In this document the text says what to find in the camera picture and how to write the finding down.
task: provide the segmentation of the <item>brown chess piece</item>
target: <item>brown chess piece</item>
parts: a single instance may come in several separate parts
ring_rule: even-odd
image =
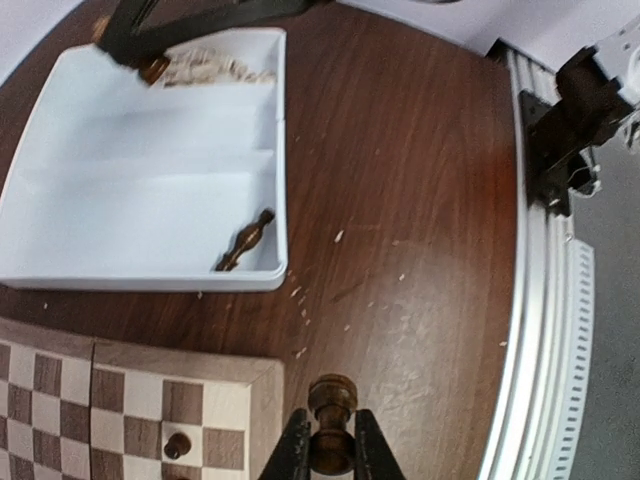
[[[191,450],[191,440],[184,433],[174,433],[164,446],[164,454],[171,460],[177,460]]]
[[[247,225],[240,230],[233,248],[230,252],[225,253],[222,256],[222,260],[220,260],[220,263],[216,266],[216,272],[230,272],[236,268],[238,266],[238,258],[240,258],[240,255],[251,250],[258,244],[262,239],[264,227],[269,225],[274,218],[275,214],[273,213],[273,210],[267,208],[262,211],[257,222]]]
[[[355,440],[347,423],[358,408],[358,390],[342,375],[323,375],[309,386],[309,410],[320,428],[311,437],[309,466],[322,475],[353,470]]]

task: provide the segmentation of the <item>chess board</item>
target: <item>chess board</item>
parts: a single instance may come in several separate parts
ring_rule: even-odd
[[[250,480],[282,428],[277,361],[0,319],[0,480]],[[190,451],[163,446],[185,434]]]

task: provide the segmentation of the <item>wooden table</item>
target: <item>wooden table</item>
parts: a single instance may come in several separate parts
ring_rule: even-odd
[[[56,57],[86,43],[93,21],[114,5],[83,4],[0,89],[3,177]],[[337,4],[277,24],[289,32],[284,286],[201,300],[2,289],[0,315],[148,345],[280,358],[285,414],[305,404],[319,374],[347,374],[408,478],[474,478],[511,309],[508,73]]]

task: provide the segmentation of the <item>white tray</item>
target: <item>white tray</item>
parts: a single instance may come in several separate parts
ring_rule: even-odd
[[[16,288],[273,290],[287,269],[285,32],[215,47],[275,84],[148,88],[93,46],[64,52],[0,198],[0,282]],[[276,219],[232,272],[211,272],[264,208]]]

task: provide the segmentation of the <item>white wall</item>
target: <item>white wall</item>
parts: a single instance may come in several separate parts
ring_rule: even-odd
[[[558,69],[577,50],[640,15],[639,0],[344,0],[485,54],[499,37]]]
[[[82,0],[0,0],[0,85]]]

